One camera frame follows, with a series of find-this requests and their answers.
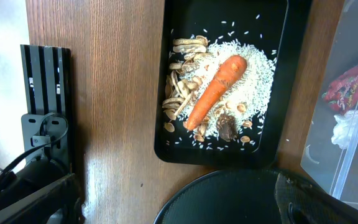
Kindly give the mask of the pile of rice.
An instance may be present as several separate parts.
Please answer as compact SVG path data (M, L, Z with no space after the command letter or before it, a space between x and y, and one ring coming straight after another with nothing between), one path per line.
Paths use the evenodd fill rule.
M167 96L167 77L171 73L168 66L168 75L164 83L162 100L163 141L168 148L239 151L252 152L259 145L264 130L265 115L272 94L274 73L277 59L274 55L267 55L265 47L260 42L264 39L264 33L260 29L260 16L256 15L249 21L243 21L233 17L206 17L195 16L186 18L178 16L170 22L168 63L183 60L183 54L173 52L173 40L189 39L197 35L205 36L211 44L237 41L241 45L248 45L252 49L250 72L251 79L246 82L249 89L250 117L240 126L237 139L226 142L214 136L210 136L203 142L195 141L193 132L183 127L180 120L170 120L163 109L163 102Z

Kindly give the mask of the red snack wrapper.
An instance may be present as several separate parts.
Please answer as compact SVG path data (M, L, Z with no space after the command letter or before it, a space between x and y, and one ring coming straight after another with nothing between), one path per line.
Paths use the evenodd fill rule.
M355 108L358 102L358 64L332 81L322 99L340 114Z

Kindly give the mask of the white tissue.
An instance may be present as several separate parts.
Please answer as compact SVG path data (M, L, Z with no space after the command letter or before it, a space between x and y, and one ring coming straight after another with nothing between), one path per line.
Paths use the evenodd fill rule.
M341 149L347 149L353 132L358 127L358 110L349 110L344 115L335 114L334 119L337 124L333 128L331 142L338 145Z

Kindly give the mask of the pile of almonds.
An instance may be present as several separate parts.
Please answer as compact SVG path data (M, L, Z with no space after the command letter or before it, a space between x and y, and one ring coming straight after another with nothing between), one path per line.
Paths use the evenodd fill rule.
M211 44L205 36L197 35L189 39L173 40L173 52L183 54L183 60L169 65L171 73L167 77L167 96L163 109L170 120L180 120L185 129L190 113L221 64L233 55L240 55L247 60L247 69L243 76L220 97L201 124L191 130L194 140L198 142L203 142L210 136L221 139L216 122L221 114L228 114L235 117L238 137L240 126L247 121L251 112L249 89L246 87L253 67L251 47L241 45L237 41Z

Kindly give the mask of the clear plastic bin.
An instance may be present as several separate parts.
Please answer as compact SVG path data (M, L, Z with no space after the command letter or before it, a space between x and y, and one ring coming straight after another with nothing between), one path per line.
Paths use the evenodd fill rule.
M358 209L358 0L344 3L319 93L301 167Z

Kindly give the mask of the grey aluminium mounting rail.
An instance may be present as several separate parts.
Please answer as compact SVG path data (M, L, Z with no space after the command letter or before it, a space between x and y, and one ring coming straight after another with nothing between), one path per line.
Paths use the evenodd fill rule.
M71 171L71 52L67 48L20 45L27 113L21 117L26 165L44 175Z

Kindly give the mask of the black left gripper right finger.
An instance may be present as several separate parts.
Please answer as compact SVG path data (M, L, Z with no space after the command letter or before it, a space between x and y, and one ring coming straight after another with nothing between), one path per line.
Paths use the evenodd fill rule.
M278 173L275 201L282 223L358 223L357 209L330 196L299 175Z

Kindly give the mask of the dark brown food lump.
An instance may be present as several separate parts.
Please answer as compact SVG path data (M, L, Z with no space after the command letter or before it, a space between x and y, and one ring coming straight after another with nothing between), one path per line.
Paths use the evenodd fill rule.
M221 139L229 142L237 137L235 117L228 114L221 114L216 122L218 135Z

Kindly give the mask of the round black tray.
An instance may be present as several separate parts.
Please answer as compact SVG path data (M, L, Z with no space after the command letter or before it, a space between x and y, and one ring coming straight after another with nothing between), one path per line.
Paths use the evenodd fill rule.
M177 192L155 223L282 223L275 170L227 170L204 175Z

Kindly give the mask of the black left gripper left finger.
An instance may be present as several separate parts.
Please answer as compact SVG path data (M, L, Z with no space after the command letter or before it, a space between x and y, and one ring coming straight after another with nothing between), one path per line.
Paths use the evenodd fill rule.
M80 184L68 174L0 210L0 223L81 223Z

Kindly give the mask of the black rectangular waste tray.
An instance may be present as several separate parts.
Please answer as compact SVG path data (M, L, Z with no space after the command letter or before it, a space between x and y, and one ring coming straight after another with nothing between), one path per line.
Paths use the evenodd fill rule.
M258 169L276 158L311 1L167 1L154 151L165 162ZM220 66L247 69L187 130Z

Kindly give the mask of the orange carrot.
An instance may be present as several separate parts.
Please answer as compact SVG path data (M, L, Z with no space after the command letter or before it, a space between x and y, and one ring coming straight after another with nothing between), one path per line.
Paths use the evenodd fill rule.
M201 124L210 109L243 76L246 69L247 60L240 55L233 55L221 64L190 113L186 122L187 130L194 130Z

